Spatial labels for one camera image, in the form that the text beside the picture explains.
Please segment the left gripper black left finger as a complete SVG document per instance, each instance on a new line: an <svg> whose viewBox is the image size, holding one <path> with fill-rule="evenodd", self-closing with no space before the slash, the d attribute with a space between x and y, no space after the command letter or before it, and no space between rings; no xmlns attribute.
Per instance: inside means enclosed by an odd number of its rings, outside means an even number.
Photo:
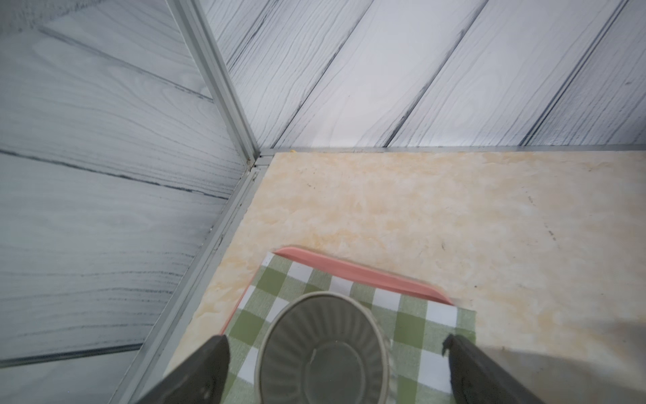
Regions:
<svg viewBox="0 0 646 404"><path fill-rule="evenodd" d="M218 404L230 364L227 336L216 335L153 387L139 404Z"/></svg>

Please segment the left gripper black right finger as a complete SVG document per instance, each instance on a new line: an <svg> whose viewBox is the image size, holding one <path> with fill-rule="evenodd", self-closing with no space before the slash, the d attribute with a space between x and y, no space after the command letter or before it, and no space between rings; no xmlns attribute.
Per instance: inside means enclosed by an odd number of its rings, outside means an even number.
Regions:
<svg viewBox="0 0 646 404"><path fill-rule="evenodd" d="M449 334L442 343L446 352L457 403L543 403L466 337Z"/></svg>

